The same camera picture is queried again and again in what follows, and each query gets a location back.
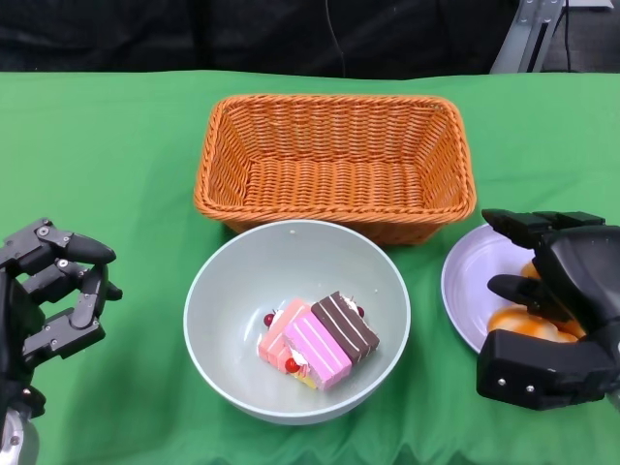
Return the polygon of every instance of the black curtain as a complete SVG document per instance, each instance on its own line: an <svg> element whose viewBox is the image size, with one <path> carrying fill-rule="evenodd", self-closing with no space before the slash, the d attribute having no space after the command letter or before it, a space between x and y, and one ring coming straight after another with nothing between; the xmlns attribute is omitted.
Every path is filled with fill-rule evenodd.
<svg viewBox="0 0 620 465"><path fill-rule="evenodd" d="M0 0L2 71L485 74L517 0Z"/></svg>

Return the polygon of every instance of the robotic hand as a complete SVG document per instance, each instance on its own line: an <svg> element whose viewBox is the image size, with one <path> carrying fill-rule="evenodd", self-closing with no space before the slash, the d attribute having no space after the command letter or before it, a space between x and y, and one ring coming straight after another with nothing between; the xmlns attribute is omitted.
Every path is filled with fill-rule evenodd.
<svg viewBox="0 0 620 465"><path fill-rule="evenodd" d="M45 412L46 399L31 386L34 369L55 357L67 358L105 337L99 318L106 300L122 292L108 281L116 258L104 244L39 220L7 237L0 248L0 463L34 463L36 437L29 420ZM93 264L87 268L75 262ZM30 277L23 283L17 277ZM73 290L75 307L46 319L39 307ZM27 438L32 443L25 445Z"/></svg>
<svg viewBox="0 0 620 465"><path fill-rule="evenodd" d="M488 288L526 305L532 314L560 321L574 318L586 336L562 344L502 329L491 331L478 358L478 393L545 410L617 392L620 228L586 213L483 210L482 216L497 233L534 250L533 264L541 276L538 280L499 275Z"/></svg>

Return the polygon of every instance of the pink cake slice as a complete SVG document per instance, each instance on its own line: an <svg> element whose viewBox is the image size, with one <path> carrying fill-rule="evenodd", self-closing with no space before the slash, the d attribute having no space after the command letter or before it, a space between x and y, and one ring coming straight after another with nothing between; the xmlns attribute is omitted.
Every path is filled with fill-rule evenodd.
<svg viewBox="0 0 620 465"><path fill-rule="evenodd" d="M289 323L284 337L308 362L309 376L317 388L330 388L351 372L351 361L311 312Z"/></svg>
<svg viewBox="0 0 620 465"><path fill-rule="evenodd" d="M285 363L292 356L291 350L285 344L282 331L292 320L308 312L310 312L310 305L300 298L293 299L284 312L277 319L273 320L269 331L259 344L259 356L282 373L287 373Z"/></svg>

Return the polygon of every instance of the basket rim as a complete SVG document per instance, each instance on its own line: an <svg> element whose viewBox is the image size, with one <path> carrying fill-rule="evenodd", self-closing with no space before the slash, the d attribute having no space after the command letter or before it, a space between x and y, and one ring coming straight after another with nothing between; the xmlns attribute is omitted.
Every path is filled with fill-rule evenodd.
<svg viewBox="0 0 620 465"><path fill-rule="evenodd" d="M449 114L449 124L459 135L458 167L459 193L461 202L440 208L423 207L347 207L346 205L314 205L314 206L247 206L229 205L214 201L209 192L208 182L211 163L215 155L216 140L220 133L218 127L224 116L225 109L238 103L248 103L261 100L270 101L322 101L347 102L366 100L378 102L400 102L406 104L424 104L425 107L441 106ZM198 211L218 221L279 221L289 219L316 219L334 222L357 223L412 223L423 222L428 224L442 224L447 221L457 221L469 216L476 206L476 189L472 173L471 152L466 140L462 116L454 103L444 97L428 95L359 95L359 94L245 94L233 95L219 101L209 117L207 131L204 137L201 153L201 163L194 191L194 203Z"/></svg>

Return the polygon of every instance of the red berry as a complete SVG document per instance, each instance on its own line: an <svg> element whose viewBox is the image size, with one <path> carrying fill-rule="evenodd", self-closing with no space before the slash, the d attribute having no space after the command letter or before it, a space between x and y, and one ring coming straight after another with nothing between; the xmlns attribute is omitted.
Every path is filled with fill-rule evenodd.
<svg viewBox="0 0 620 465"><path fill-rule="evenodd" d="M295 362L294 358L289 358L285 363L284 363L284 367L286 368L286 370L289 373L296 373L297 371L299 371L299 365L297 365L297 363Z"/></svg>

